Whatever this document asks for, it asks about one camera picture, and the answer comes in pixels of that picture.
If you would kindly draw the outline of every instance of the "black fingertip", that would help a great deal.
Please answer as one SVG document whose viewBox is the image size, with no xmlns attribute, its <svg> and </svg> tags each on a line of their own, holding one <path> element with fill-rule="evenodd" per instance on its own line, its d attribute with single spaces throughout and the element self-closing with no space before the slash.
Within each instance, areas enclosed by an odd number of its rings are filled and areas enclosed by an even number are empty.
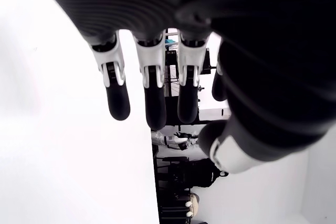
<svg viewBox="0 0 336 224">
<path fill-rule="evenodd" d="M 201 150 L 207 155 L 210 156 L 210 148 L 212 143 L 219 137 L 226 126 L 227 120 L 217 120 L 208 123 L 203 127 L 201 132 L 198 135 L 198 144 Z"/>
<path fill-rule="evenodd" d="M 195 121 L 198 112 L 197 87 L 191 83 L 180 85 L 177 103 L 177 115 L 182 123 L 190 124 Z"/>
<path fill-rule="evenodd" d="M 223 77 L 220 76 L 217 71 L 212 84 L 212 97 L 218 102 L 223 102 L 227 99 L 225 82 Z"/>
<path fill-rule="evenodd" d="M 117 83 L 111 84 L 110 87 L 106 88 L 106 93 L 111 116 L 118 121 L 128 118 L 131 106 L 126 82 L 122 86 Z"/>
<path fill-rule="evenodd" d="M 164 90 L 156 85 L 145 90 L 146 120 L 148 126 L 158 131 L 166 124 L 166 105 Z"/>
</svg>

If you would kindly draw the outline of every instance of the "white surface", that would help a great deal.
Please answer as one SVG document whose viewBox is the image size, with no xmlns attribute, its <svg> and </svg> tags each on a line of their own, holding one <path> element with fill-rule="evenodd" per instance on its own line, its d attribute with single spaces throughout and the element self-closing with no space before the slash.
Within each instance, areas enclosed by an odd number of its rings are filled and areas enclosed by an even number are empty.
<svg viewBox="0 0 336 224">
<path fill-rule="evenodd" d="M 336 223 L 336 127 L 309 150 L 302 214 L 312 224 Z"/>
<path fill-rule="evenodd" d="M 158 223 L 130 32 L 120 37 L 131 115 L 117 122 L 92 52 L 53 0 L 0 8 L 0 223 Z M 132 199 L 145 204 L 130 215 Z"/>
</svg>

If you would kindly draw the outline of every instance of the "robotic hand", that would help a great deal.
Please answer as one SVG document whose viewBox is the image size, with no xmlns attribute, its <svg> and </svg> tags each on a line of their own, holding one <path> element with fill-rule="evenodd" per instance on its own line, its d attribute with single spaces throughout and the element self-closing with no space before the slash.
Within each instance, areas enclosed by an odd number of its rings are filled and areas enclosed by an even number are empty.
<svg viewBox="0 0 336 224">
<path fill-rule="evenodd" d="M 165 125 L 162 31 L 180 30 L 178 115 L 191 123 L 208 36 L 222 36 L 213 97 L 232 117 L 198 142 L 221 170 L 239 173 L 321 139 L 336 119 L 335 0 L 56 0 L 92 48 L 117 120 L 130 113 L 118 30 L 137 45 L 153 130 Z"/>
</svg>

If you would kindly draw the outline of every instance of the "white wall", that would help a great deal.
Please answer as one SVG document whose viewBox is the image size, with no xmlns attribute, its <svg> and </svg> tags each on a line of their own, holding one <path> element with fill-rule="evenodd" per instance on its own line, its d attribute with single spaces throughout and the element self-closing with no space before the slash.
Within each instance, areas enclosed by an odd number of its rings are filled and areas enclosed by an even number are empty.
<svg viewBox="0 0 336 224">
<path fill-rule="evenodd" d="M 0 3 L 0 223 L 158 223 L 131 34 L 121 32 L 131 115 L 117 122 L 94 57 L 60 7 Z M 130 215 L 130 202 L 144 199 Z"/>
<path fill-rule="evenodd" d="M 302 214 L 311 224 L 336 223 L 336 127 L 309 151 Z"/>
</svg>

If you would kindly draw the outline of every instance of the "ribbed black surface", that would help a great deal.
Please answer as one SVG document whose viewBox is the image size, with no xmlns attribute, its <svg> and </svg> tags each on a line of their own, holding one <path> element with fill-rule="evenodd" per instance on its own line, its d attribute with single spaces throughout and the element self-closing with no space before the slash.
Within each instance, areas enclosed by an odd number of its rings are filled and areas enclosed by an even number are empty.
<svg viewBox="0 0 336 224">
<path fill-rule="evenodd" d="M 173 23 L 174 7 L 165 0 L 56 1 L 89 42 L 108 39 L 117 29 L 150 36 Z"/>
</svg>

